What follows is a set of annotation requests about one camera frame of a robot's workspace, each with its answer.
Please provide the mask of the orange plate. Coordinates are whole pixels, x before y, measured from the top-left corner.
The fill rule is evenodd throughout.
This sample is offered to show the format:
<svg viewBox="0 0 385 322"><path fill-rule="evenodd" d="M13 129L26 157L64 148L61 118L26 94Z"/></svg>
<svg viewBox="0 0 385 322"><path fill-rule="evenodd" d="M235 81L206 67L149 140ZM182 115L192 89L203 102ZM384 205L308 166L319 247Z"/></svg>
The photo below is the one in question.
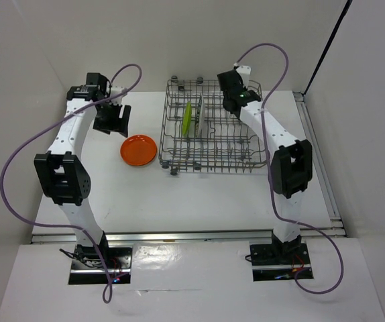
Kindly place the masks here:
<svg viewBox="0 0 385 322"><path fill-rule="evenodd" d="M120 156L130 166L145 166L155 158L157 151L157 145L151 137L134 135L122 143Z"/></svg>

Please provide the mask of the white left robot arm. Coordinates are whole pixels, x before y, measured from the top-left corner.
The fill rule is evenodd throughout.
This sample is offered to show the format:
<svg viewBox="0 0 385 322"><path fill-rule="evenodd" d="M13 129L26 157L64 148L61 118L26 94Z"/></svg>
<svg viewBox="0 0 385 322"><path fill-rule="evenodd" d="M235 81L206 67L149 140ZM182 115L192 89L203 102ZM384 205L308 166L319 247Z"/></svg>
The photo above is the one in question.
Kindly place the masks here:
<svg viewBox="0 0 385 322"><path fill-rule="evenodd" d="M121 88L97 72L87 74L86 83L73 86L66 95L66 120L47 152L36 154L34 166L46 197L52 199L75 227L73 258L96 268L110 260L105 232L99 227L88 197L91 177L80 161L88 130L128 136L131 106L122 105Z"/></svg>

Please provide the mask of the green patterned white plate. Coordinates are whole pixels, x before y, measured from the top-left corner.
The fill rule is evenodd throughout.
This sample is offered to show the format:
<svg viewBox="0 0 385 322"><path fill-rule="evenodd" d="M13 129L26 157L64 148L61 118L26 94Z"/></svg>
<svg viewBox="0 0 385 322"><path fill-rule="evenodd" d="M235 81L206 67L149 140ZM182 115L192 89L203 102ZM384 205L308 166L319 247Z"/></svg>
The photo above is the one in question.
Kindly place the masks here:
<svg viewBox="0 0 385 322"><path fill-rule="evenodd" d="M205 121L205 101L204 101L203 95L200 94L199 102L196 110L196 118L195 118L195 137L196 138L199 138L201 136L204 121Z"/></svg>

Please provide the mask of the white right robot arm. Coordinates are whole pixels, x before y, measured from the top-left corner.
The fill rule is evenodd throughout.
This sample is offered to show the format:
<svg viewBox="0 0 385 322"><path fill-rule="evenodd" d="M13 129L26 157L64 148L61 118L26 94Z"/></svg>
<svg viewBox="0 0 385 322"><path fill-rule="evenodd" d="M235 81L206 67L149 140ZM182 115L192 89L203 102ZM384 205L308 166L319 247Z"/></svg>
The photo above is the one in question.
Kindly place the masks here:
<svg viewBox="0 0 385 322"><path fill-rule="evenodd" d="M304 192L313 177L313 148L292 135L269 112L269 98L249 89L251 68L235 66L219 73L223 108L246 124L264 143L270 200L277 218L268 245L254 246L253 265L287 264L301 247L300 216Z"/></svg>

